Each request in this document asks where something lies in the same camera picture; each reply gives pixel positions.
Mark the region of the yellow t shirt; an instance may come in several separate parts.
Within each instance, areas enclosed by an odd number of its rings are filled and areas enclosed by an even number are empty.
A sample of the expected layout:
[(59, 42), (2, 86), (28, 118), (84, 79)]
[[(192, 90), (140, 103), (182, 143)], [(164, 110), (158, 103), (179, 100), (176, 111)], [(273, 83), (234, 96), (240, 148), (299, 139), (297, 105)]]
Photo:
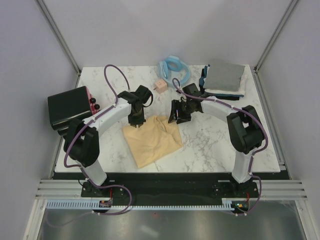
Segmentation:
[(168, 121), (168, 116), (153, 115), (140, 127), (126, 125), (122, 128), (139, 169), (183, 147), (178, 125)]

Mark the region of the small pink cube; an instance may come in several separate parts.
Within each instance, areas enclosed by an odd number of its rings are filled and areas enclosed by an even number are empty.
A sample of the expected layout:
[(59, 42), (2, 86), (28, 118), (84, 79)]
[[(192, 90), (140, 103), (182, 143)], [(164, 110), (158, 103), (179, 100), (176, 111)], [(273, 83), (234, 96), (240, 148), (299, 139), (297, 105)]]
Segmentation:
[(158, 94), (164, 93), (167, 89), (168, 89), (168, 85), (167, 85), (167, 83), (166, 83), (163, 79), (158, 79), (158, 80), (154, 83), (154, 90), (155, 90)]

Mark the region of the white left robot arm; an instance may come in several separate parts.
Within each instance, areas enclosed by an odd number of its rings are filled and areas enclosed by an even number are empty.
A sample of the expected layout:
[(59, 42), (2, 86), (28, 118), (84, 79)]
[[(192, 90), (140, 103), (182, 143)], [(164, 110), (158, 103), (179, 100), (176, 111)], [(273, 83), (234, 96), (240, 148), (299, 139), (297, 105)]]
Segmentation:
[(79, 167), (92, 183), (92, 191), (99, 197), (106, 196), (110, 191), (107, 174), (98, 160), (100, 137), (125, 117), (131, 126), (142, 126), (146, 121), (144, 108), (147, 101), (153, 102), (153, 94), (141, 85), (134, 92), (121, 92), (112, 106), (83, 120), (73, 119), (70, 122), (63, 146), (64, 166)]

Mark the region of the black pink drawer organizer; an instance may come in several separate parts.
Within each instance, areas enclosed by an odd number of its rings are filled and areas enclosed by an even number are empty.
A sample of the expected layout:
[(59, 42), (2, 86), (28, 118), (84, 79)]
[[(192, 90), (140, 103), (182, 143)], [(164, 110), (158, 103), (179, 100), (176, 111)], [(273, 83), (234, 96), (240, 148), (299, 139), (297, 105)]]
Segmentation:
[(100, 111), (100, 105), (86, 86), (81, 86), (47, 98), (49, 122), (53, 130), (64, 137), (73, 119), (83, 120)]

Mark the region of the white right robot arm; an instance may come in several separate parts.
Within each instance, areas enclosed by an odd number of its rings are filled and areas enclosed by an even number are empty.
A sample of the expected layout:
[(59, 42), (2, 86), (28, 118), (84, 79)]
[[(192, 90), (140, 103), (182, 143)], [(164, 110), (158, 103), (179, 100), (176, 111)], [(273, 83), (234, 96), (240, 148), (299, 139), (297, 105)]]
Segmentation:
[(234, 107), (214, 96), (199, 97), (185, 94), (186, 98), (171, 101), (168, 123), (186, 123), (191, 121), (194, 112), (212, 115), (227, 124), (229, 139), (235, 149), (235, 162), (229, 184), (229, 191), (235, 197), (247, 191), (246, 182), (252, 177), (255, 154), (265, 150), (269, 144), (256, 109), (252, 105), (243, 108)]

